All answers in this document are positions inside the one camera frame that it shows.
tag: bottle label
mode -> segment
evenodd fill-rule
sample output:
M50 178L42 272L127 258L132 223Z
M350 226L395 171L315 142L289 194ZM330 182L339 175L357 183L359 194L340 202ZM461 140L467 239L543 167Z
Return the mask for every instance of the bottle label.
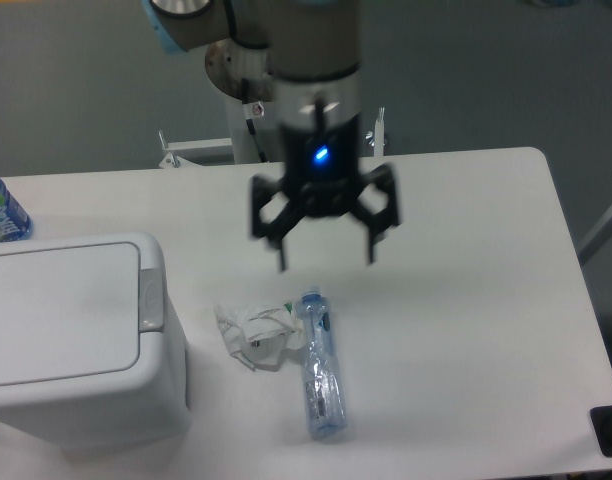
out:
M0 242L10 242L24 236L28 224L28 214L21 205L8 192L6 198L0 195Z

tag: metal stand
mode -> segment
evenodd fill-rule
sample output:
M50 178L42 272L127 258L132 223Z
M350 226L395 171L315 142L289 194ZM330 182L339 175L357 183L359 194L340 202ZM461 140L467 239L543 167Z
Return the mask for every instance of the metal stand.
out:
M604 212L579 244L577 258L579 259L580 265L583 266L590 260L611 236L612 205L608 207L608 210Z

